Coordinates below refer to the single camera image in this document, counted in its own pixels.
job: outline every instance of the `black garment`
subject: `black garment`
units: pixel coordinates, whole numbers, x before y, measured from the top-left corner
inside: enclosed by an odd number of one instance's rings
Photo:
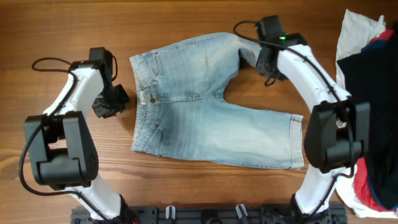
[[[337,61],[354,102],[371,105],[365,157],[374,198],[386,209],[398,205],[398,22],[387,47]]]

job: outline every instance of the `front pocket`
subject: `front pocket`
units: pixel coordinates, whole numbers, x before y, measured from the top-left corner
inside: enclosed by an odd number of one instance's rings
[[[156,82],[162,76],[162,63],[160,62],[159,54],[144,54],[142,58],[145,61],[146,69],[152,82]]]
[[[153,128],[150,138],[144,146],[144,150],[147,153],[162,156],[163,148],[166,143],[166,132],[159,124],[148,124]]]

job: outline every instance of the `wire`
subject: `wire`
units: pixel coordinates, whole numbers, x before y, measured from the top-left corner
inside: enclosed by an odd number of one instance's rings
[[[73,82],[72,82],[72,86],[68,90],[67,94],[63,97],[61,102],[58,104],[58,106],[47,116],[45,121],[42,121],[39,124],[39,126],[34,130],[34,132],[30,135],[28,141],[26,142],[24,150],[22,150],[21,158],[19,160],[19,180],[20,180],[22,186],[24,186],[24,188],[27,191],[29,191],[30,193],[39,195],[39,196],[56,196],[56,195],[74,194],[79,199],[82,199],[82,201],[84,201],[103,220],[105,220],[108,223],[110,223],[110,221],[98,209],[96,209],[95,206],[89,200],[87,200],[87,198],[85,198],[85,196],[81,192],[77,192],[77,191],[73,191],[73,190],[66,190],[66,191],[61,191],[61,192],[39,192],[39,191],[34,190],[31,187],[29,187],[29,185],[27,184],[27,182],[25,180],[25,177],[24,177],[24,162],[25,162],[25,157],[26,157],[26,154],[27,154],[27,152],[29,150],[30,145],[32,144],[34,138],[39,133],[39,131],[44,127],[44,124],[48,120],[50,120],[55,115],[55,113],[58,112],[63,107],[65,102],[69,99],[70,95],[73,93],[74,89],[76,88],[77,81],[78,81],[77,76],[73,72],[71,72],[69,70],[52,69],[52,68],[51,69],[46,69],[46,68],[36,68],[35,67],[35,65],[37,63],[39,63],[41,61],[44,61],[44,60],[58,60],[60,62],[64,62],[64,63],[67,63],[68,65],[71,65],[70,62],[67,62],[66,60],[62,60],[60,58],[45,57],[45,58],[40,58],[40,59],[36,60],[35,62],[33,62],[32,69],[35,70],[35,71],[39,71],[39,72],[63,72],[63,73],[71,74],[72,77],[73,77]]]
[[[113,82],[118,76],[118,61],[116,61],[116,57],[114,55],[112,55],[112,58],[114,59],[114,66],[116,67],[116,73],[114,74],[114,77],[112,77]]]
[[[297,52],[296,50],[293,50],[289,47],[285,47],[283,45],[279,45],[279,44],[274,44],[271,42],[266,42],[266,41],[262,41],[262,40],[258,40],[258,39],[254,39],[254,38],[250,38],[250,37],[246,37],[244,35],[239,34],[236,31],[236,28],[241,25],[241,24],[257,24],[257,21],[241,21],[238,22],[235,26],[234,26],[234,33],[241,38],[244,38],[246,40],[251,40],[260,44],[264,44],[265,46],[268,47],[275,47],[278,49],[282,49],[282,50],[288,50],[289,52],[292,52],[293,54],[299,56],[300,58],[302,58],[305,62],[307,62],[309,65],[311,65],[311,67],[313,67],[313,69],[315,69],[315,71],[319,74],[319,76],[321,76],[322,80],[325,82],[326,86],[329,88],[330,93],[336,98],[337,104],[339,109],[341,110],[341,114],[343,115],[343,119],[346,121],[346,127],[348,130],[348,140],[349,140],[349,160],[351,163],[351,170],[349,172],[349,175],[343,174],[343,173],[339,173],[333,176],[333,180],[326,192],[326,195],[322,198],[322,200],[320,200],[320,203],[317,205],[317,207],[314,209],[314,211],[306,218],[303,220],[303,222],[309,220],[311,217],[314,216],[314,214],[316,214],[316,212],[319,210],[319,208],[325,203],[326,199],[328,198],[331,190],[333,189],[333,186],[335,184],[335,182],[337,181],[337,177],[346,177],[346,178],[352,178],[354,176],[354,138],[353,138],[353,132],[352,132],[352,127],[351,127],[351,123],[349,121],[348,118],[348,113],[347,111],[344,109],[343,103],[341,102],[341,100],[339,99],[339,97],[337,96],[334,88],[330,85],[330,83],[328,82],[328,80],[326,79],[326,77],[322,74],[322,72],[317,68],[316,65],[314,65],[314,63],[312,63],[306,56],[300,54],[299,52]]]

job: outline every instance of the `pile of clothes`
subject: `pile of clothes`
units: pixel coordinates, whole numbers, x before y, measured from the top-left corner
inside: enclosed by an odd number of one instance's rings
[[[359,217],[398,218],[398,22],[346,11],[336,53],[337,83],[371,105],[369,150],[336,190]]]

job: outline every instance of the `red fabric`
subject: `red fabric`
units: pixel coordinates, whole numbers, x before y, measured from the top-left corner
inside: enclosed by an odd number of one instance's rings
[[[393,30],[386,30],[386,31],[382,32],[382,33],[379,35],[379,37],[373,37],[373,38],[371,39],[371,41],[369,41],[369,44],[372,43],[372,42],[375,42],[375,41],[377,41],[377,40],[389,40],[390,37],[391,37],[391,35],[392,35],[393,33],[394,33]]]
[[[389,40],[393,30],[386,30],[382,32],[379,37],[374,37],[369,41],[369,44],[377,40]],[[358,199],[368,208],[378,212],[388,212],[387,209],[379,205],[373,198],[368,182],[368,168],[366,167],[365,158],[358,159],[356,163],[358,170],[354,177],[354,191]]]

